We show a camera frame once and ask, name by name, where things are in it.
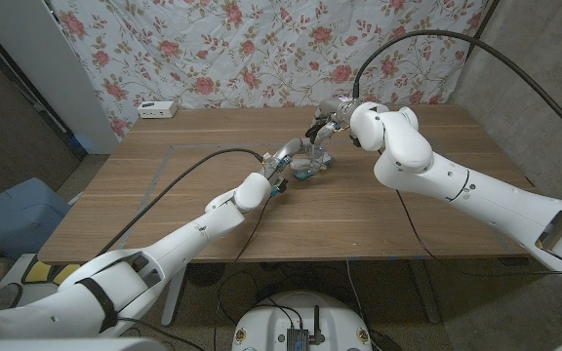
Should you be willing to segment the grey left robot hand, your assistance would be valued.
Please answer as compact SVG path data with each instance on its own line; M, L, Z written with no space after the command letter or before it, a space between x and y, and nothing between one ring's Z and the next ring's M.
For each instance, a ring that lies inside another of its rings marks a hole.
M289 166L295 178L307 179L326 170L333 160L323 146L311 144L308 138L294 138L272 156L264 157L262 174L273 180Z

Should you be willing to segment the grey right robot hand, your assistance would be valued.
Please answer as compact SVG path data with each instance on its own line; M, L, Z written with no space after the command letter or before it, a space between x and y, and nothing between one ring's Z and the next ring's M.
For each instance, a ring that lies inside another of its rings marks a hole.
M350 117L361 104L356 98L330 97L322 100L317 106L311 127L305 136L313 145L320 145L325 138L349 127Z

